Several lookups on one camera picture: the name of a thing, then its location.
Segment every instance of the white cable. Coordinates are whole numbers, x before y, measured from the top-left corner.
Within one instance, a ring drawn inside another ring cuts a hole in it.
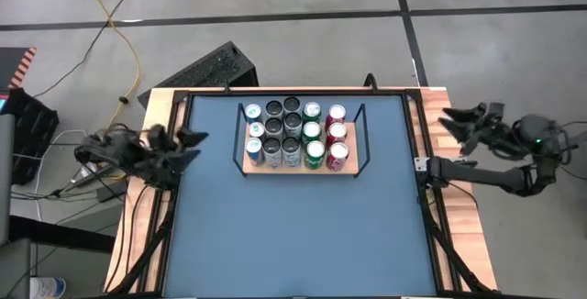
[[[45,151],[45,153],[43,153],[43,157],[41,157],[40,159],[40,164],[39,164],[39,169],[37,170],[37,184],[35,184],[35,194],[37,194],[39,192],[39,182],[40,182],[40,170],[43,168],[43,161],[45,161],[45,156],[47,156],[47,153],[49,153],[49,150],[51,150],[51,148],[53,148],[53,144],[57,143],[57,140],[63,135],[63,134],[68,134],[68,133],[82,133],[84,137],[87,137],[88,135],[85,133],[85,130],[82,129],[72,129],[72,130],[64,130],[60,133],[60,135],[58,135],[49,145],[49,147],[47,148],[47,151]],[[36,200],[35,204],[37,205],[37,216],[39,217],[39,221],[43,221],[43,218],[40,215],[40,204],[39,201]]]
[[[13,155],[13,156],[20,157],[20,158],[27,158],[27,159],[32,159],[32,160],[35,160],[35,161],[42,161],[42,160],[43,160],[43,159],[42,159],[42,158],[40,158],[40,157],[26,156],[26,155],[21,155],[21,154],[19,154],[19,153],[13,153],[12,155]]]

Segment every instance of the red soda can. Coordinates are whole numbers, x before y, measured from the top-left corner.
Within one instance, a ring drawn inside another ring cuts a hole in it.
[[[344,106],[332,105],[328,109],[326,128],[330,128],[330,125],[332,125],[336,122],[344,123],[346,115],[347,115],[347,110],[345,110]]]
[[[344,143],[335,143],[328,149],[327,167],[332,172],[340,172],[345,168],[349,157],[349,148]]]
[[[347,125],[344,123],[333,123],[327,132],[327,147],[340,142],[344,143],[347,138]]]

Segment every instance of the soda can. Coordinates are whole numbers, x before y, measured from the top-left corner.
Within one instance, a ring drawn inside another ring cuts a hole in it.
[[[249,137],[258,138],[261,141],[265,139],[265,127],[262,123],[252,123],[249,126]]]
[[[282,166],[282,144],[277,138],[267,138],[265,140],[263,153],[269,166],[272,168]]]
[[[322,128],[316,122],[309,122],[304,125],[304,131],[302,132],[302,143],[304,146],[312,141],[319,141]]]
[[[291,113],[299,114],[301,111],[302,105],[300,104],[300,100],[295,97],[287,97],[285,101],[283,101],[283,111],[285,115],[289,115]]]
[[[300,138],[302,136],[302,116],[296,113],[285,116],[283,127],[285,127],[286,137]]]
[[[340,172],[345,168],[349,157],[349,148],[344,143],[335,143],[328,150],[327,167],[332,172]]]
[[[328,109],[328,116],[327,116],[327,125],[326,128],[330,128],[330,125],[339,122],[345,122],[345,116],[347,115],[347,110],[342,105],[332,105]]]
[[[277,138],[279,141],[283,138],[283,124],[278,118],[270,118],[265,121],[265,136],[267,138]]]
[[[304,114],[302,115],[302,119],[304,120],[304,123],[310,121],[320,122],[321,115],[322,111],[320,110],[320,104],[316,102],[310,102],[304,106]]]
[[[247,107],[245,107],[245,116],[247,117],[247,122],[250,124],[254,122],[263,122],[261,120],[261,108],[259,105],[247,105]]]
[[[282,144],[283,161],[287,167],[298,167],[302,161],[302,148],[297,138],[286,138]]]
[[[327,147],[340,142],[344,143],[347,138],[347,125],[344,123],[334,123],[330,125],[327,132]]]
[[[265,106],[265,118],[269,120],[270,118],[276,117],[280,120],[283,119],[283,105],[280,101],[270,101]]]
[[[263,143],[258,138],[249,138],[247,140],[247,154],[249,155],[250,164],[261,166],[265,161],[263,158]]]
[[[304,165],[310,170],[317,170],[324,161],[324,144],[320,141],[312,141],[305,148]]]

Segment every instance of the yellow cable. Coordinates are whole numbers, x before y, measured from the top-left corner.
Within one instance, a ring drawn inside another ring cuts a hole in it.
[[[100,4],[100,6],[102,7],[102,10],[104,10],[106,15],[108,16],[108,23],[110,24],[110,27],[112,27],[112,29],[120,36],[120,38],[124,39],[124,41],[128,44],[128,47],[132,51],[133,56],[135,57],[135,63],[137,64],[137,75],[135,76],[135,82],[133,82],[132,86],[128,89],[127,93],[125,94],[125,97],[128,98],[128,96],[130,94],[132,94],[132,92],[137,88],[138,83],[140,82],[140,62],[138,61],[138,55],[137,55],[137,52],[135,51],[135,48],[132,46],[130,41],[128,41],[127,37],[125,37],[124,34],[120,33],[120,31],[114,25],[114,22],[112,21],[112,14],[109,13],[108,10],[106,10],[106,7],[104,6],[104,3],[102,2],[102,0],[96,0],[96,1],[98,2],[98,4]],[[118,116],[118,113],[120,112],[120,109],[122,108],[123,105],[124,104],[122,102],[118,103],[118,107],[116,108],[115,113],[110,118],[109,125],[112,125],[112,123],[114,123],[114,120]]]

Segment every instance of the green soda can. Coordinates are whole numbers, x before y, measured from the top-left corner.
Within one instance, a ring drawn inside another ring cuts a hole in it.
[[[304,114],[302,115],[302,119],[304,120],[304,123],[310,121],[320,122],[320,115],[322,115],[320,104],[316,102],[309,102],[304,106]]]
[[[322,128],[320,128],[320,125],[315,122],[309,122],[304,125],[304,130],[302,131],[302,143],[306,146],[312,141],[320,140],[320,134],[322,134]]]
[[[317,170],[324,161],[324,144],[320,141],[312,141],[305,148],[304,165],[307,169]]]

